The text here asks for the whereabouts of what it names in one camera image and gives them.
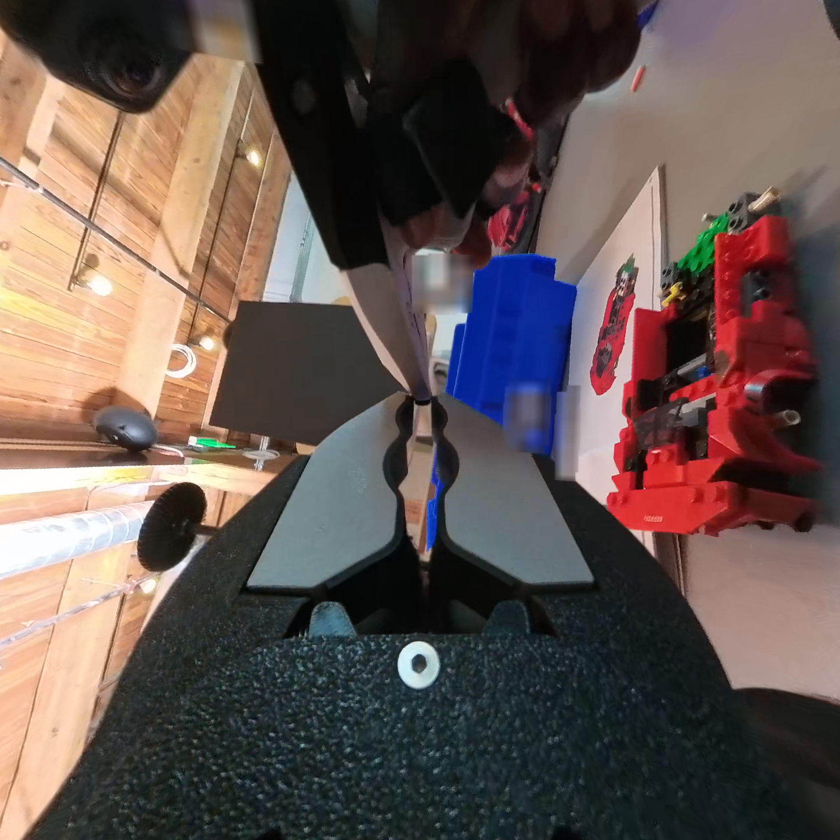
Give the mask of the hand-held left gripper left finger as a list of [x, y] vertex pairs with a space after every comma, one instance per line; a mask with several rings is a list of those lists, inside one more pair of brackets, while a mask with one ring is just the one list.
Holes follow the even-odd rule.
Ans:
[[315, 448], [248, 578], [249, 591], [313, 593], [398, 547], [406, 534], [400, 486], [414, 407], [412, 397], [390, 395]]

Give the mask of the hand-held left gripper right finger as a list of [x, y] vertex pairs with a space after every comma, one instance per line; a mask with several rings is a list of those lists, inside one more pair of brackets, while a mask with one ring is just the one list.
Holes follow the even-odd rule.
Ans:
[[530, 454], [449, 394], [434, 408], [439, 541], [532, 592], [591, 589], [590, 567]]

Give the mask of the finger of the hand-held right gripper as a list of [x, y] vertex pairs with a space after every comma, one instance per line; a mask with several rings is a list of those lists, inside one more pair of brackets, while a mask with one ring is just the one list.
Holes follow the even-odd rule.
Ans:
[[388, 330], [381, 334], [381, 341], [396, 371], [395, 377], [405, 386], [406, 393], [415, 400], [429, 400], [432, 386], [427, 332], [424, 315], [415, 302], [413, 283], [413, 262], [417, 250], [385, 217], [381, 217], [381, 229], [394, 300], [387, 315]]
[[381, 340], [382, 333], [388, 330], [387, 315], [394, 302], [390, 289], [389, 266], [377, 263], [345, 270], [343, 281], [351, 305], [371, 345], [384, 367], [406, 393], [405, 386], [396, 379], [396, 371]]

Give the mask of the red lego car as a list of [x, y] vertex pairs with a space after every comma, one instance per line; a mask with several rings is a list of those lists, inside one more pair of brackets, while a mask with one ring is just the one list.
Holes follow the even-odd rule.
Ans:
[[816, 383], [778, 191], [741, 194], [663, 269], [636, 308], [624, 426], [606, 506], [626, 528], [680, 535], [745, 526], [809, 532], [795, 492], [817, 460], [795, 428]]

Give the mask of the lego set box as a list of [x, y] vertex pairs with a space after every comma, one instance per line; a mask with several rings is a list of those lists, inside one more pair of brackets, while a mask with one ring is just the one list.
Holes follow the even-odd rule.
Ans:
[[487, 226], [493, 256], [535, 252], [546, 189], [530, 183], [509, 205], [498, 210]]

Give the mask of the lego instruction booklet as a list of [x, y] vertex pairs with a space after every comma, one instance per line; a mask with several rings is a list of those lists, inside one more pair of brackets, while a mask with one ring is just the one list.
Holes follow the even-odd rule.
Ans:
[[562, 442], [574, 480], [606, 504], [614, 446], [627, 420], [636, 310], [658, 310], [664, 267], [662, 171], [654, 170], [577, 286], [568, 364], [570, 421]]

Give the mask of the person's right hand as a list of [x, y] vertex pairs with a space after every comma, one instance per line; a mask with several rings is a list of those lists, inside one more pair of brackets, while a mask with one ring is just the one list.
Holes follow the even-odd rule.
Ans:
[[641, 37], [629, 1], [480, 2], [468, 34], [467, 56], [490, 103], [511, 100], [533, 131], [610, 87]]

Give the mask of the blue plastic storage bin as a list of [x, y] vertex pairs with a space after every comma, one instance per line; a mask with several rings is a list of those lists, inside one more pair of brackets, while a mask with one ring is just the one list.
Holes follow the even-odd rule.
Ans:
[[[475, 273], [472, 306], [455, 330], [444, 391], [502, 428], [508, 446], [548, 458], [569, 356], [576, 286], [554, 278], [540, 255], [493, 258]], [[427, 504], [427, 550], [438, 537], [440, 480]]]

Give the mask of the black display board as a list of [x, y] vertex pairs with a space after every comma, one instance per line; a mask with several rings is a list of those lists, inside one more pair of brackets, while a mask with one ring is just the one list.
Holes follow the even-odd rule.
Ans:
[[351, 306], [245, 301], [227, 337], [216, 427], [318, 445], [402, 390]]

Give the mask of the black toothed wheel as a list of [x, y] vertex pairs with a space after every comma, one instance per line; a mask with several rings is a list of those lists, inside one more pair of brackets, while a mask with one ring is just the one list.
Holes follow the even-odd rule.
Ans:
[[169, 487], [148, 510], [137, 538], [141, 566], [152, 573], [173, 569], [198, 541], [212, 538], [218, 526], [205, 524], [207, 498], [204, 490], [181, 482]]

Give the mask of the dark grey dome device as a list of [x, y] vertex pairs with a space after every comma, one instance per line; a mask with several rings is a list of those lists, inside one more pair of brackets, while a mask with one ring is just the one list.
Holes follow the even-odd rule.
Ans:
[[153, 419], [145, 411], [126, 406], [106, 406], [92, 418], [94, 430], [107, 442], [131, 454], [152, 449], [159, 440]]

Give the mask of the silver ceiling duct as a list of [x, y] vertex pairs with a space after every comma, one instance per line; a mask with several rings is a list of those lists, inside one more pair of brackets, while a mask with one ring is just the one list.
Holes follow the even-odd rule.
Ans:
[[74, 560], [137, 540], [153, 507], [147, 500], [1, 526], [1, 578]]

